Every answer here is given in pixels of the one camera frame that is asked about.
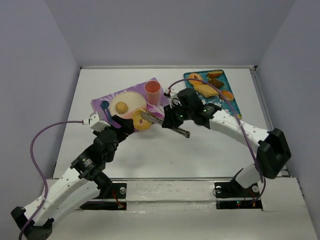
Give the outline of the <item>large glazed donut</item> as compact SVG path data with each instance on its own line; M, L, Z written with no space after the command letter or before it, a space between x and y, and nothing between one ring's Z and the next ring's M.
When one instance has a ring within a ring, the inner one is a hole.
M142 113L146 113L143 108L137 108L132 114L131 119L133 120L133 126L137 131L145 131L150 129L152 123L142 118Z

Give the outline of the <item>small round bun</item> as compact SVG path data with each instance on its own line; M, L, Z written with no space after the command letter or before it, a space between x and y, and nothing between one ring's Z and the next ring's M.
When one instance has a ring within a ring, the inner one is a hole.
M115 110L117 113L119 114L124 114L128 111L128 105L123 102L123 101L119 101L116 105L115 105Z

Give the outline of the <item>metal tongs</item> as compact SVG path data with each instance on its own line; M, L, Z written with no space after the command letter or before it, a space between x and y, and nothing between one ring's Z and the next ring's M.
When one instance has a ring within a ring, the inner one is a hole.
M164 122L162 119L160 119L159 117L155 116L154 114L152 114L150 112L141 112L141 117L143 120L146 120L146 121L154 123L154 124L158 124L160 126L162 126L162 124ZM169 128L169 129L175 133L178 133L178 134L184 136L187 139L190 138L191 133L187 130L184 130L180 127L178 127L178 128L174 127L174 128Z

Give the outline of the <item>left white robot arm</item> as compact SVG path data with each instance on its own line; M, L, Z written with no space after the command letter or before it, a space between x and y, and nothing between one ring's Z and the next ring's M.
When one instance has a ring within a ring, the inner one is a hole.
M112 120L119 127L101 120L96 113L79 121L79 124L88 125L92 129L95 135L93 143L70 164L52 186L44 180L44 192L37 199L11 211L11 216L20 230L19 239L46 240L59 219L87 201L96 197L118 199L112 180L103 171L106 164L114 160L119 143L135 129L132 119L114 115Z

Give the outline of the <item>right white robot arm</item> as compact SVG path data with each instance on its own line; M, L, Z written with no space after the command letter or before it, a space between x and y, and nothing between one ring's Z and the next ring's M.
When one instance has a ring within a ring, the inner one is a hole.
M166 89L169 104L164 107L162 127L177 129L184 121L222 133L248 147L253 163L232 178L229 189L240 191L264 179L275 179L292 154L282 130L267 130L250 125L230 115L218 105L204 104L195 90L185 88L172 94Z

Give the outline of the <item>brown bread wedge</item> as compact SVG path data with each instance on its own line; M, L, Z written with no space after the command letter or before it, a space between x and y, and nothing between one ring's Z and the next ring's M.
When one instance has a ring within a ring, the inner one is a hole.
M209 71L207 73L207 77L210 79L214 79L217 78L219 76L221 76L224 72L222 70L216 70L216 71Z

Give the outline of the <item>long flat pastry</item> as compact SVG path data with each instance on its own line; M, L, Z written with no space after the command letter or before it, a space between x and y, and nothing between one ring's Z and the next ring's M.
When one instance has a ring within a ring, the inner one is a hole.
M197 84L194 86L194 89L205 98L211 98L219 95L213 87L207 84Z

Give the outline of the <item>cream and pink plate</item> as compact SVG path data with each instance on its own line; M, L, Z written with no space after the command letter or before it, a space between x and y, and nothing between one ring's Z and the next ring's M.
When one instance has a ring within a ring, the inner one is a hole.
M123 102L127 105L126 112L119 113L116 110L116 105L119 102ZM138 108L146 109L147 101L140 93L134 91L126 91L116 95L108 107L111 116L117 115L123 119L130 119L132 113Z

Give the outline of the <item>blue spoon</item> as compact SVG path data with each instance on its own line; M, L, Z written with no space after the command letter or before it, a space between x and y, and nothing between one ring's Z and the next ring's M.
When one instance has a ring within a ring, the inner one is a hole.
M110 116L110 112L109 112L109 102L106 100L103 100L100 104L100 107L107 119L108 122L112 121L112 117Z

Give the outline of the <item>dark chocolate pastry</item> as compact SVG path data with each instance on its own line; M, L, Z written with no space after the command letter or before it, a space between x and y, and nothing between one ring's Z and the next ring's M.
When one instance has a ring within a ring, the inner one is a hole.
M212 86L214 86L217 89L220 89L220 88L222 88L224 86L224 83L219 81L219 80L217 80L216 78L210 78L208 80L208 83L211 84Z

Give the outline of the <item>teal floral tray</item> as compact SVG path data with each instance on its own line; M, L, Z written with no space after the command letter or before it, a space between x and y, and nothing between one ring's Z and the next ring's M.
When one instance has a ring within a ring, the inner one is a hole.
M183 78L187 79L191 73L197 73L197 74L200 74L202 76L203 81L208 82L208 80L210 78L208 78L207 73L211 72L211 71L223 71L223 70L222 69L214 69L214 70L202 70L202 71L194 71L194 72L185 72L183 74ZM231 89L231 86L229 84L229 81L227 79L227 76L226 76L224 71L223 71L223 74L220 75L219 77L217 77L216 79L224 83L223 87L221 87L219 89L220 91L227 90L227 91L230 91L230 92L233 93L233 91ZM215 104L215 105L221 107L223 110L225 110L228 114L230 114L232 116L234 115L231 107L226 103L226 101L220 95L206 98L206 97L202 96L200 93L198 93L197 91L196 91L196 93L197 93L198 97L201 99L203 104L209 104L209 103ZM242 115L241 115L241 112L240 112L240 109L238 107L238 104L237 104L237 101L236 101L235 97L234 97L234 100L233 101L229 101L229 103L233 107L233 109L235 110L236 115L238 116L238 118L241 120L242 119Z

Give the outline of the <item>small glazed bun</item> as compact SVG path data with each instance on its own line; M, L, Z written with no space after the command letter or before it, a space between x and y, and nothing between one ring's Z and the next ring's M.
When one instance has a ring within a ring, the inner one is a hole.
M222 90L221 93L229 102L232 102L235 99L233 93L228 90Z

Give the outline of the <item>pink cup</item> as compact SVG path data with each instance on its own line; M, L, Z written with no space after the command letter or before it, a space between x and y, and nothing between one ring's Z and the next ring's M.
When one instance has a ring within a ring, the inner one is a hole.
M150 80L144 85L146 99L150 105L157 105L161 98L161 85L158 81Z

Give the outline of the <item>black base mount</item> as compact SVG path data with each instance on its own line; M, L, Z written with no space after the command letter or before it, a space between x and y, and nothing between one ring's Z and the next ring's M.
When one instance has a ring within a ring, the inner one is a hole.
M125 211L127 209L127 183L114 182L106 197L102 194L85 202L79 209L84 211Z
M257 183L248 188L233 189L229 181L215 182L212 193L216 198L217 210L263 209Z

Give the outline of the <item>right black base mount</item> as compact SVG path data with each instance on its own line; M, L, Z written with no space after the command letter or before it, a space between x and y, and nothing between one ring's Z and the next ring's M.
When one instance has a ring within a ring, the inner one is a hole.
M217 210L263 209L257 183L248 188L233 189L229 181L215 182L212 193L216 198Z

